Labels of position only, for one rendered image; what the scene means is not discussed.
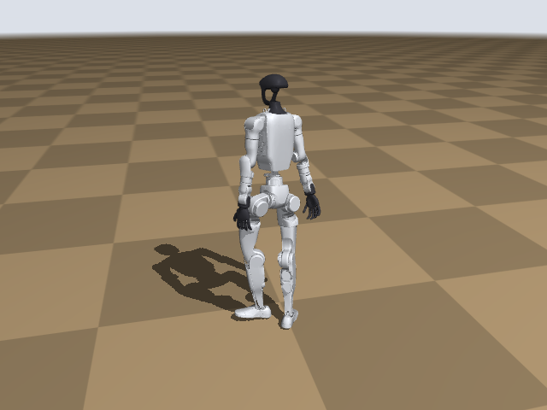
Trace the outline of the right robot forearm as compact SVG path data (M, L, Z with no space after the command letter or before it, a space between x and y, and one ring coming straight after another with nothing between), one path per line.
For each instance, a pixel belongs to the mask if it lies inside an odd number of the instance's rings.
M303 190L306 193L310 193L311 192L310 184L313 184L313 182L312 182L312 177L310 176L309 160L308 160L307 156L306 156L305 160L303 160L301 162L298 162L297 169L298 169L299 176L300 176L300 182L303 185Z

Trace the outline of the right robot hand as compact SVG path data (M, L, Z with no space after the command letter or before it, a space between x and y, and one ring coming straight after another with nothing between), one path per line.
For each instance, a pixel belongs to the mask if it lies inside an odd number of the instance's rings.
M309 208L309 216L307 217L307 219L309 219L311 214L312 214L312 217L310 218L312 220L312 219L316 218L317 216L319 216L321 214L321 208L320 208L319 201L318 201L317 197L314 195L315 187L314 187L313 184L310 184L310 189L311 189L310 193L304 192L304 194L305 194L305 196L307 196L307 198L306 198L306 205L304 207L303 213L305 213L305 211L308 207Z

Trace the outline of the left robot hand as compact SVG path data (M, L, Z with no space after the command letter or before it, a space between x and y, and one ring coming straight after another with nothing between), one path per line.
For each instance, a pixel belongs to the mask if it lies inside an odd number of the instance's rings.
M236 214L233 216L234 222L237 221L237 228L238 229L241 228L242 230L245 229L247 231L247 226L248 226L248 229L252 230L250 226L250 213L248 211L248 207L250 206L250 197L249 196L247 197L246 205L240 204L238 202L238 206L239 208L237 209ZM247 224L246 224L246 220L247 220ZM244 225L243 225L243 222L244 222Z

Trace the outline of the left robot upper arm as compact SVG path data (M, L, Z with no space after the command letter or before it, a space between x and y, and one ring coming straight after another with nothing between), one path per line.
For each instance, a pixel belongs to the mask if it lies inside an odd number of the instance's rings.
M244 146L245 146L247 154L243 156L249 157L251 168L256 165L259 136L260 136L260 132L264 128L264 121L265 121L265 116L259 115L259 116L252 116L247 118L244 123L245 138L246 138Z

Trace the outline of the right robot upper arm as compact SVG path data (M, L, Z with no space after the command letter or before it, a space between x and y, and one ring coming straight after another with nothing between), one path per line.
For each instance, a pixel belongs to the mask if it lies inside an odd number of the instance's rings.
M299 115L292 115L295 121L295 131L294 131L294 150L293 150L293 162L300 162L305 160L306 153L304 149L303 141L303 132L302 132L302 119Z

